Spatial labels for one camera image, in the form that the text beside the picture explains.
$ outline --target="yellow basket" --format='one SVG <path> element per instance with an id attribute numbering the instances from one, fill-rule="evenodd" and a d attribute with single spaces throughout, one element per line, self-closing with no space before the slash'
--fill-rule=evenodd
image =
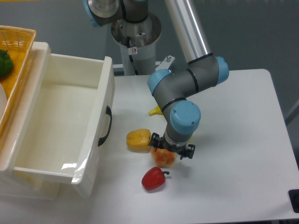
<path id="1" fill-rule="evenodd" d="M 7 105 L 0 120 L 0 147 L 18 104 L 19 93 L 26 82 L 27 74 L 24 70 L 35 37 L 35 30 L 0 26 L 0 49 L 7 50 L 14 63 L 13 71 L 0 79 L 7 97 Z"/>

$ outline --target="robotic arm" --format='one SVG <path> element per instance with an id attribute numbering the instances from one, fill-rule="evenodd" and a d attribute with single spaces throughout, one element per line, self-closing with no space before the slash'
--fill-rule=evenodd
<path id="1" fill-rule="evenodd" d="M 195 146 L 187 145 L 200 121 L 200 110 L 187 97 L 224 82 L 229 75 L 222 57 L 214 57 L 191 0 L 166 0 L 189 68 L 178 74 L 167 69 L 148 79 L 152 96 L 167 121 L 163 137 L 153 133 L 149 145 L 164 148 L 191 159 Z"/>
<path id="2" fill-rule="evenodd" d="M 163 137 L 153 133 L 149 145 L 176 152 L 180 159 L 191 159 L 195 146 L 187 146 L 187 142 L 201 115 L 199 108 L 186 98 L 224 82 L 229 69 L 223 58 L 213 56 L 193 1 L 165 2 L 189 65 L 177 74 L 168 69 L 155 71 L 155 42 L 161 34 L 161 23 L 148 12 L 147 0 L 84 0 L 94 23 L 113 22 L 111 31 L 121 47 L 125 75 L 152 73 L 148 86 L 167 126 Z"/>

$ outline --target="pepper stem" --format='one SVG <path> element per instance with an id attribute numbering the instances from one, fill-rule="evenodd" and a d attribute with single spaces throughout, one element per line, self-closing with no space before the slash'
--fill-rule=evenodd
<path id="1" fill-rule="evenodd" d="M 163 171 L 162 174 L 163 174 L 163 175 L 164 175 L 164 174 L 169 175 L 170 173 L 169 173 L 168 171 Z"/>
<path id="2" fill-rule="evenodd" d="M 6 55 L 8 53 L 8 50 L 6 50 L 5 52 L 2 52 L 2 57 L 4 56 L 4 55 Z"/>

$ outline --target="black handle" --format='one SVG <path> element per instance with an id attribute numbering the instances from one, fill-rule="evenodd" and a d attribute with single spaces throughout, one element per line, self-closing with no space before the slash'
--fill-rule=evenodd
<path id="1" fill-rule="evenodd" d="M 104 137 L 99 138 L 98 146 L 101 146 L 101 145 L 104 144 L 104 142 L 106 141 L 106 139 L 108 138 L 108 135 L 110 133 L 111 124 L 112 124 L 112 112 L 111 112 L 111 109 L 110 109 L 109 106 L 107 106 L 107 108 L 106 108 L 106 114 L 108 114 L 110 116 L 110 124 L 109 124 L 109 128 L 108 128 L 107 134 Z"/>

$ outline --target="red bell pepper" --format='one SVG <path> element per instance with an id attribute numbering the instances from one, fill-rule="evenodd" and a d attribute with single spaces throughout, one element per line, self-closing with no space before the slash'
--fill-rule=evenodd
<path id="1" fill-rule="evenodd" d="M 142 185 L 146 190 L 153 190 L 165 183 L 164 174 L 169 175 L 168 171 L 162 171 L 159 167 L 153 167 L 142 178 Z"/>

